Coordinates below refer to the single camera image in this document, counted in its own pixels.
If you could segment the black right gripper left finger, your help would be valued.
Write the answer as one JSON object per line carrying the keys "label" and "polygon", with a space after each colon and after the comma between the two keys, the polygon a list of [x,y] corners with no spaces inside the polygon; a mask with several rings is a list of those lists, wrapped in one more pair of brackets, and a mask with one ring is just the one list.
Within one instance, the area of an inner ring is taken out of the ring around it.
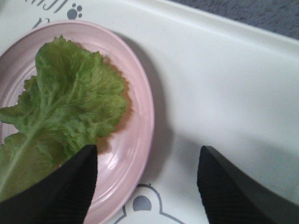
{"label": "black right gripper left finger", "polygon": [[98,176],[98,153],[87,145],[27,190],[0,203],[2,224],[82,224]]}

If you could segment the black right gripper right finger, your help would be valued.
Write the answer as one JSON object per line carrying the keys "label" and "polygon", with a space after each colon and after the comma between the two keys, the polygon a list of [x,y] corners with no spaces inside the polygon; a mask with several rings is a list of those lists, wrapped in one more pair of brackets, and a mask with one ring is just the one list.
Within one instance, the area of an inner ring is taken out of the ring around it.
{"label": "black right gripper right finger", "polygon": [[297,224],[298,205],[262,186],[212,146],[200,149],[197,186],[211,224]]}

